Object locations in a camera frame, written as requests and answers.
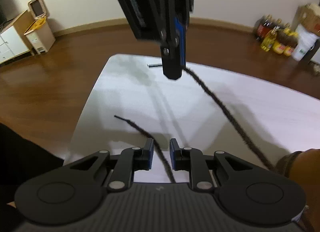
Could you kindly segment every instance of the black sleeve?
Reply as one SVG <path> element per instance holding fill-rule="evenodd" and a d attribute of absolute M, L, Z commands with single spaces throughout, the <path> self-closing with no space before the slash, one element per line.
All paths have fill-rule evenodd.
<path fill-rule="evenodd" d="M 23 182 L 62 165 L 62 159 L 0 123 L 0 204 L 14 201 Z"/>
<path fill-rule="evenodd" d="M 10 232 L 18 227 L 24 218 L 14 207 L 0 204 L 0 231 Z"/>

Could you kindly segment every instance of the trash bin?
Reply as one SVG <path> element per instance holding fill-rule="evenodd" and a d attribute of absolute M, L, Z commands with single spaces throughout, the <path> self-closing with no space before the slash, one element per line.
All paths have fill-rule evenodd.
<path fill-rule="evenodd" d="M 48 25 L 46 16 L 34 21 L 25 31 L 24 35 L 38 54 L 48 52 L 56 40 Z"/>

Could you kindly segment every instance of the wooden cabinet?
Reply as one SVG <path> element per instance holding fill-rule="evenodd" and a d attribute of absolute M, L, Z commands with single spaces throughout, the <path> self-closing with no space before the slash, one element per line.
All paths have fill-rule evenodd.
<path fill-rule="evenodd" d="M 0 63 L 31 51 L 32 45 L 23 34 L 33 21 L 31 13 L 25 11 L 4 27 L 0 33 Z"/>

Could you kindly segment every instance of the cooking oil bottle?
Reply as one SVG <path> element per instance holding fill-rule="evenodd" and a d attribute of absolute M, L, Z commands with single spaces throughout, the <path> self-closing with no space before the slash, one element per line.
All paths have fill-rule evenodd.
<path fill-rule="evenodd" d="M 273 43 L 275 42 L 276 37 L 277 37 L 277 27 L 273 28 L 267 33 L 266 37 L 264 38 L 260 46 L 261 49 L 268 52 L 272 47 Z"/>
<path fill-rule="evenodd" d="M 285 29 L 283 30 L 283 32 L 286 34 L 286 35 L 290 35 L 291 34 L 291 30 L 290 30 L 290 24 L 287 23 L 285 25 Z"/>
<path fill-rule="evenodd" d="M 275 27 L 276 27 L 277 29 L 281 28 L 281 26 L 282 26 L 281 22 L 282 22 L 282 19 L 279 18 L 277 21 L 275 21 L 275 22 L 272 23 L 271 28 L 272 28 L 272 29 L 275 28 Z"/>

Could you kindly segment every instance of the metal rivet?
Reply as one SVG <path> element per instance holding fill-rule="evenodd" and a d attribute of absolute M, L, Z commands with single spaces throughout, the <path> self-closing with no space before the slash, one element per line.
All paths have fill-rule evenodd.
<path fill-rule="evenodd" d="M 125 186 L 124 182 L 119 180 L 114 180 L 109 183 L 109 187 L 111 189 L 122 189 Z"/>
<path fill-rule="evenodd" d="M 169 55 L 169 49 L 168 48 L 163 48 L 163 54 L 165 56 L 168 56 Z"/>
<path fill-rule="evenodd" d="M 212 184 L 208 181 L 200 181 L 197 183 L 197 188 L 198 189 L 211 189 Z"/>
<path fill-rule="evenodd" d="M 165 41 L 165 39 L 167 38 L 167 33 L 166 33 L 165 29 L 161 30 L 160 35 L 161 35 L 161 40 Z"/>

